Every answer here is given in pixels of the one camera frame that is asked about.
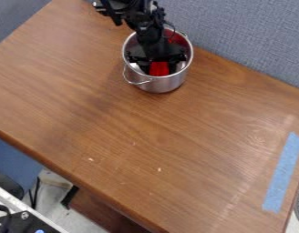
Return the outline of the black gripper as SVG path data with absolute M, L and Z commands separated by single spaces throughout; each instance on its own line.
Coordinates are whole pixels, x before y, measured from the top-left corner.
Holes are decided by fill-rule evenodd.
M 138 45 L 126 50 L 126 57 L 131 63 L 137 63 L 142 71 L 149 75 L 154 62 L 167 62 L 170 73 L 177 73 L 179 62 L 186 60 L 185 48 L 173 43 L 175 30 L 166 36 L 167 21 L 133 23 L 129 27 L 137 33 Z

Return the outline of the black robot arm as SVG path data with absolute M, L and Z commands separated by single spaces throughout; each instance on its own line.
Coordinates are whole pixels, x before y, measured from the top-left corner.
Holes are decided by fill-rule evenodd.
M 115 25 L 127 24 L 137 33 L 138 45 L 125 52 L 150 76 L 169 76 L 186 60 L 185 50 L 166 35 L 166 10 L 157 0 L 92 0 L 92 7 Z

